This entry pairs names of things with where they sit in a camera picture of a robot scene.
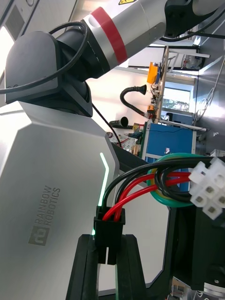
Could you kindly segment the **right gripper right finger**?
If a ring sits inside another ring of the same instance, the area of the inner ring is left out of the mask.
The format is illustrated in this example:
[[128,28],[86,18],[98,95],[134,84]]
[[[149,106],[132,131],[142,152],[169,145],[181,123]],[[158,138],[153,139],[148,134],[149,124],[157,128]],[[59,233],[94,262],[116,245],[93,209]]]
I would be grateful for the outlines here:
[[116,299],[147,299],[138,243],[134,235],[122,235],[116,257]]

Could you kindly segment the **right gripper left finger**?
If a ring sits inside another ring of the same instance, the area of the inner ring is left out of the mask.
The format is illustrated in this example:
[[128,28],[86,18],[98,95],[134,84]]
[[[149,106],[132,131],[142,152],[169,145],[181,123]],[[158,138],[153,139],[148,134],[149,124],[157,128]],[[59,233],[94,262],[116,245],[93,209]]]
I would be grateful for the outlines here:
[[98,250],[92,235],[80,236],[67,290],[68,300],[98,299]]

